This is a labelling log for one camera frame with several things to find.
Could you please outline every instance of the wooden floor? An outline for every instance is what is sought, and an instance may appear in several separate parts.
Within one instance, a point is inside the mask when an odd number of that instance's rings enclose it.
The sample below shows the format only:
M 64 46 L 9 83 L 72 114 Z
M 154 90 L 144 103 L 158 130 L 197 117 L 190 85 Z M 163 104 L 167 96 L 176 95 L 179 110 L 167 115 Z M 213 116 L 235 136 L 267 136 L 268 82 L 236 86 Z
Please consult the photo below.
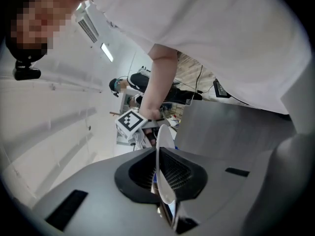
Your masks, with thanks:
M 179 85 L 177 85 L 177 87 L 182 90 L 195 91 L 194 89 L 196 88 L 196 80 L 199 74 L 200 77 L 198 79 L 197 89 L 204 92 L 202 94 L 204 100 L 247 106 L 246 104 L 243 104 L 235 100 L 234 98 L 230 99 L 216 98 L 214 88 L 212 87 L 213 81 L 215 80 L 215 76 L 211 72 L 211 70 L 206 67 L 202 68 L 201 64 L 197 60 L 192 59 L 191 57 L 185 54 L 180 54 L 178 58 L 176 78 L 179 79 L 181 82 L 185 83 L 185 85 L 180 83 Z M 173 107 L 170 112 L 172 114 L 175 114 L 177 117 L 181 118 L 183 115 L 184 107 L 185 107 L 184 105 L 173 103 Z

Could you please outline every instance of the ceiling air conditioner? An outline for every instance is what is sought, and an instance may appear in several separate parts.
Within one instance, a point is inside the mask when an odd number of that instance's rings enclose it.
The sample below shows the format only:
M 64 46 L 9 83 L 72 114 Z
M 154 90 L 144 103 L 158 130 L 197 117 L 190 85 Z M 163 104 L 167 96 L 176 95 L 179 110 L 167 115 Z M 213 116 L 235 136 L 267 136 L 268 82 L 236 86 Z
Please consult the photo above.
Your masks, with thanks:
M 97 42 L 99 34 L 85 10 L 76 15 L 76 22 L 81 26 L 93 43 Z

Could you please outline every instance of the person in black clothing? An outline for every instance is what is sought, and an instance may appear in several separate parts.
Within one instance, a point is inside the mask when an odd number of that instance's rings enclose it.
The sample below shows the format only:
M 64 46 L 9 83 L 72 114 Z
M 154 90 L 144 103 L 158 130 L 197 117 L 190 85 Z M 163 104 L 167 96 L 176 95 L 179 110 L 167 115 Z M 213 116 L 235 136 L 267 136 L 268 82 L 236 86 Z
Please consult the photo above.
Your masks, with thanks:
M 147 89 L 149 82 L 149 78 L 141 73 L 135 73 L 131 76 L 127 77 L 126 80 L 123 79 L 113 79 L 109 83 L 109 88 L 114 95 L 117 96 L 118 93 L 122 92 L 127 86 L 144 93 Z M 175 87 L 174 85 L 171 87 L 165 102 L 172 102 L 178 104 L 186 104 L 187 100 L 191 100 L 193 97 L 194 100 L 202 100 L 203 97 L 199 93 L 195 93 L 193 91 L 187 90 L 180 90 L 179 88 Z

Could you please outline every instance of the black strip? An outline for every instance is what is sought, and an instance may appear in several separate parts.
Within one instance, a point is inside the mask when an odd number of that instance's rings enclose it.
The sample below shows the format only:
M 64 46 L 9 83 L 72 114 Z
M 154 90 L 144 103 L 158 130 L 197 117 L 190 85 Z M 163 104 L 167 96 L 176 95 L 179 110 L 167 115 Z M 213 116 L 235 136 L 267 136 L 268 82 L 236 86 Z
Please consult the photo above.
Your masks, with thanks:
M 74 190 L 52 214 L 46 219 L 46 222 L 63 231 L 81 203 L 87 196 L 87 192 Z
M 235 169 L 235 168 L 231 168 L 231 167 L 227 168 L 225 171 L 229 172 L 231 174 L 235 174 L 235 175 L 241 176 L 241 177 L 248 177 L 248 175 L 250 174 L 249 171 L 243 171 L 243 170 Z

